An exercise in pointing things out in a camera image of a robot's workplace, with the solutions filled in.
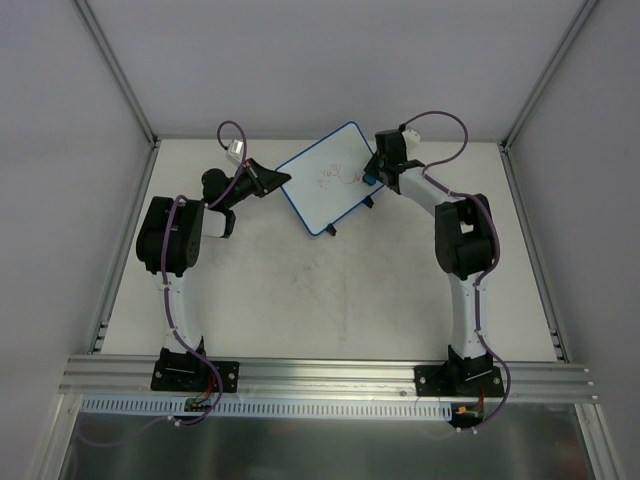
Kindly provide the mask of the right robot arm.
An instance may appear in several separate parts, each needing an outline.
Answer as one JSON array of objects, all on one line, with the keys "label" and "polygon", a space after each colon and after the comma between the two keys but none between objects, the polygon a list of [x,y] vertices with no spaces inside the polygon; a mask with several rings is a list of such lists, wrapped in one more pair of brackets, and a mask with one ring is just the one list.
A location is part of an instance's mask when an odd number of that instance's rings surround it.
[{"label": "right robot arm", "polygon": [[431,379],[466,396],[481,387],[493,368],[484,279],[495,268],[500,247],[486,197],[456,192],[429,175],[426,165],[409,158],[418,142],[411,129],[376,133],[376,151],[364,179],[416,202],[434,218],[435,255],[450,282],[453,330],[448,358]]}]

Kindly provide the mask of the blue whiteboard eraser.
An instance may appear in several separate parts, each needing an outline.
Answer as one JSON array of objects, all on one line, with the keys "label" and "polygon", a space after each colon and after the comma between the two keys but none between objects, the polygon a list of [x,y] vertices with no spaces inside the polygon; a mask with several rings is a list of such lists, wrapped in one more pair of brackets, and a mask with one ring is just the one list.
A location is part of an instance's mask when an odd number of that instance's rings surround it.
[{"label": "blue whiteboard eraser", "polygon": [[372,175],[370,175],[370,174],[366,173],[366,174],[363,176],[363,182],[364,182],[364,183],[366,183],[366,184],[368,184],[368,185],[373,186],[373,185],[375,185],[375,184],[376,184],[377,179],[376,179],[374,176],[372,176]]}]

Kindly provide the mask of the blue framed whiteboard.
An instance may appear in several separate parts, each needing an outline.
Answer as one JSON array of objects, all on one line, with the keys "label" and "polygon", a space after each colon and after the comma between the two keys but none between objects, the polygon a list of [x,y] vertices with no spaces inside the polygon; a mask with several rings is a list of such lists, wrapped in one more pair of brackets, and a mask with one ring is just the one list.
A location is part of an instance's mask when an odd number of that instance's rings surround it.
[{"label": "blue framed whiteboard", "polygon": [[292,177],[282,190],[310,235],[324,233],[328,223],[383,188],[363,182],[373,154],[359,125],[350,121],[276,168]]}]

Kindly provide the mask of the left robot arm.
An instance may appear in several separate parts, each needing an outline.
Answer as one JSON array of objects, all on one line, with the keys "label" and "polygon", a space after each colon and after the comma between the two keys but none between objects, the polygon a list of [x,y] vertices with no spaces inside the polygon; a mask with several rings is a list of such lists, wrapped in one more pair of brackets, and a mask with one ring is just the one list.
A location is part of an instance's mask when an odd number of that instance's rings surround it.
[{"label": "left robot arm", "polygon": [[163,356],[191,355],[180,359],[174,378],[188,390],[208,381],[209,367],[197,357],[205,355],[204,334],[187,299],[186,275],[199,259],[204,237],[227,239],[233,233],[233,207],[250,196],[263,198],[292,179],[288,173],[268,169],[250,158],[232,177],[218,168],[201,177],[202,198],[155,196],[139,230],[135,252],[159,291],[166,316]]}]

